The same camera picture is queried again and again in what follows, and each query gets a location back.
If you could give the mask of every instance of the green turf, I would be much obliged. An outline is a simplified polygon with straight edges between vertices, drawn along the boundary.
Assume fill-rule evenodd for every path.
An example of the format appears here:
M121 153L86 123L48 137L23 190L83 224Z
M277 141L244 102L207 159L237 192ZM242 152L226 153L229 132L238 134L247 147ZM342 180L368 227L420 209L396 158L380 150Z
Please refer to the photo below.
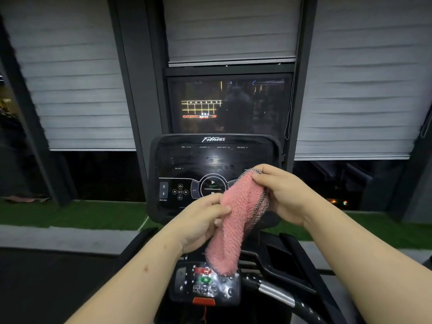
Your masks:
M432 225L395 223L386 214L352 212L348 215L370 232L396 248L432 249ZM0 201L0 224L34 227L74 227L79 229L137 230L147 218L145 203L72 202L58 208L52 202L9 204ZM144 229L161 227L148 219ZM265 231L288 233L310 241L305 229L281 222Z
M0 224L4 225L136 230L146 217L145 203L77 201L58 208L52 202L0 201Z

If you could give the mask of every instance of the red button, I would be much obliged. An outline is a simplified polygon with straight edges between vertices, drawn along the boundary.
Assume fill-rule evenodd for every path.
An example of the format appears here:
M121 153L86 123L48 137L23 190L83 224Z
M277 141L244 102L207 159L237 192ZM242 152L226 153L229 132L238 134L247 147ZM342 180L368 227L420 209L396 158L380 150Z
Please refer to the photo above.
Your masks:
M200 298L195 297L192 301L194 305L202 305L202 306L216 306L215 300L211 298Z
M209 275L212 272L211 268L195 267L196 275Z

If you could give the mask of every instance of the green button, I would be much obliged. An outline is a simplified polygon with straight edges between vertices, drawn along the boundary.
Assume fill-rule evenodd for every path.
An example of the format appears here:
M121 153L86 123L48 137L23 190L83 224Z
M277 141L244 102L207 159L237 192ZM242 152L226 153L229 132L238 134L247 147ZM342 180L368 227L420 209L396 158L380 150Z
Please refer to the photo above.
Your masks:
M212 279L209 278L209 277L203 276L203 277L201 278L201 282L202 282L202 283L208 283L208 284L211 284L211 283L212 283Z

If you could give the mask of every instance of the dark window pane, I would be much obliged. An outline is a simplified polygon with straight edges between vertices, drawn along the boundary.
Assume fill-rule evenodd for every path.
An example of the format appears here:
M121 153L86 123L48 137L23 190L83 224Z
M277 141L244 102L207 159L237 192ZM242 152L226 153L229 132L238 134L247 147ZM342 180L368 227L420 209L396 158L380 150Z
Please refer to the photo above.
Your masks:
M82 200L146 201L136 152L63 152Z
M0 76L0 196L49 196L18 118L18 106Z
M174 133L257 133L283 141L290 75L170 79Z
M406 160L295 161L293 173L346 210L386 211Z

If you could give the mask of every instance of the play button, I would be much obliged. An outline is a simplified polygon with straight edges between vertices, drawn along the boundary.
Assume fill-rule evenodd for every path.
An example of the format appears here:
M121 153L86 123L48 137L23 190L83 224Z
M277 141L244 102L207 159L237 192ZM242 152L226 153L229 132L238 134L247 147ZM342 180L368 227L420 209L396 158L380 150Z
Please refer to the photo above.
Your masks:
M200 192L202 196L208 196L209 194L224 193L226 186L224 181L216 176L211 176L202 181L200 186Z

